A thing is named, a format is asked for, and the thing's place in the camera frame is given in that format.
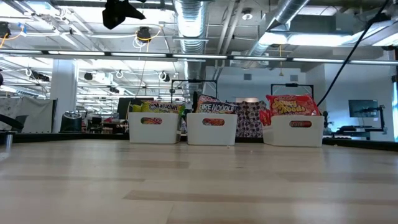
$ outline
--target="silver duct pipe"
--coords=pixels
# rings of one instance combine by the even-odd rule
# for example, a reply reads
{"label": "silver duct pipe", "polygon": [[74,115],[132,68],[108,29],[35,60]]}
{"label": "silver duct pipe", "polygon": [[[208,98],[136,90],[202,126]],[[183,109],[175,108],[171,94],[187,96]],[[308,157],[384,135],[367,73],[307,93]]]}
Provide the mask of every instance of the silver duct pipe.
{"label": "silver duct pipe", "polygon": [[[193,0],[175,0],[174,2],[181,37],[205,37],[206,3]],[[201,40],[182,40],[182,52],[185,54],[203,54],[205,43]],[[205,79],[201,62],[184,62],[186,79]]]}
{"label": "silver duct pipe", "polygon": [[[273,12],[274,17],[266,21],[266,32],[257,41],[252,49],[246,54],[248,56],[261,56],[269,47],[269,44],[265,44],[267,39],[268,31],[278,27],[283,24],[288,24],[292,19],[300,12],[300,10],[309,2],[310,0],[280,0],[278,2],[277,9]],[[251,62],[245,63],[244,68],[248,68]]]}

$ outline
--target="white storage bin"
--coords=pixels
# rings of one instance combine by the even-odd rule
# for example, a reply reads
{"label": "white storage bin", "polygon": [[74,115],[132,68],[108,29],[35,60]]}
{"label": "white storage bin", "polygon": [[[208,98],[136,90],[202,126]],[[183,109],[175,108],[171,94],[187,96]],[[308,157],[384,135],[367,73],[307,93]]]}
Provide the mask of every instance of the white storage bin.
{"label": "white storage bin", "polygon": [[[187,114],[188,144],[193,145],[235,145],[236,114]],[[203,124],[204,119],[223,119],[222,126],[207,126]]]}
{"label": "white storage bin", "polygon": [[323,116],[273,116],[263,127],[264,143],[273,146],[321,147]]}
{"label": "white storage bin", "polygon": [[[142,118],[160,118],[161,124],[142,124]],[[131,143],[175,144],[178,114],[175,113],[129,113]]]}

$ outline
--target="white wall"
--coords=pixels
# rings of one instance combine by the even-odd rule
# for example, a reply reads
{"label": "white wall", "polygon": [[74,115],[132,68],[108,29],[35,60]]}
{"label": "white wall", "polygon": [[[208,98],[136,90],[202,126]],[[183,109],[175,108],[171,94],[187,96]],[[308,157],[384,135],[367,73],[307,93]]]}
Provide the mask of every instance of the white wall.
{"label": "white wall", "polygon": [[[206,79],[213,78],[213,67],[206,68]],[[252,74],[251,81],[243,80],[243,74]],[[218,98],[222,101],[233,101],[236,98],[258,98],[266,101],[266,95],[271,93],[271,84],[291,83],[290,75],[298,75],[298,83],[305,84],[305,73],[297,68],[284,68],[284,76],[279,76],[280,70],[276,68],[269,70],[266,68],[254,68],[243,70],[242,68],[225,67],[218,79]],[[205,85],[204,94],[215,95],[215,90]],[[304,94],[306,91],[301,88],[282,87],[277,94]]]}
{"label": "white wall", "polygon": [[[378,60],[388,60],[388,55]],[[318,103],[325,94],[341,65],[320,65],[307,72],[307,82],[315,85],[315,100]],[[386,107],[384,118],[387,135],[371,133],[375,141],[393,141],[394,129],[392,119],[392,76],[390,66],[347,65],[337,79],[334,87],[321,105],[321,109],[329,112],[330,121],[335,122],[330,128],[336,131],[344,125],[363,125],[362,118],[350,118],[348,100],[377,100],[379,105]],[[380,121],[364,118],[364,125],[380,127]]]}

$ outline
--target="bin handle cutout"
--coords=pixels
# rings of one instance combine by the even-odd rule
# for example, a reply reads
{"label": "bin handle cutout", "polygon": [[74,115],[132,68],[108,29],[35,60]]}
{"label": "bin handle cutout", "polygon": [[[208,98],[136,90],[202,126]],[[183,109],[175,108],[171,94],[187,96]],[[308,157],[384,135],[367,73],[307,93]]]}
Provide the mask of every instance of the bin handle cutout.
{"label": "bin handle cutout", "polygon": [[162,118],[141,118],[141,124],[162,124]]}
{"label": "bin handle cutout", "polygon": [[225,121],[221,118],[205,118],[201,123],[205,126],[223,126]]}
{"label": "bin handle cutout", "polygon": [[292,128],[311,128],[311,121],[291,121],[289,126]]}

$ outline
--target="black cable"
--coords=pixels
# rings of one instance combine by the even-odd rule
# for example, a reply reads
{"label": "black cable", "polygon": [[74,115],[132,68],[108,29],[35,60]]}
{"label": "black cable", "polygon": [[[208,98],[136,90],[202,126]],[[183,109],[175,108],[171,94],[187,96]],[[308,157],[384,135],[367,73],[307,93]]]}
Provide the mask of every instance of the black cable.
{"label": "black cable", "polygon": [[333,79],[332,83],[329,86],[328,91],[326,91],[325,95],[322,97],[322,99],[319,101],[318,106],[322,104],[322,102],[325,100],[325,98],[328,96],[331,88],[333,87],[333,85],[335,84],[337,78],[340,76],[341,71],[343,71],[343,68],[346,66],[346,64],[349,62],[349,59],[351,58],[351,56],[353,55],[354,51],[356,50],[356,48],[358,47],[359,43],[362,41],[363,37],[366,35],[366,33],[368,32],[368,30],[371,28],[371,26],[373,25],[374,21],[376,21],[376,19],[380,16],[381,12],[384,10],[384,8],[386,8],[387,4],[388,4],[389,0],[386,0],[384,2],[384,4],[382,5],[382,7],[380,8],[380,10],[377,12],[377,14],[371,19],[369,20],[369,22],[366,24],[366,28],[363,31],[361,37],[358,39],[358,41],[355,43],[353,49],[351,50],[351,52],[348,54],[346,60],[344,61],[344,63],[342,64],[342,66],[340,67],[340,69],[338,70],[335,78]]}

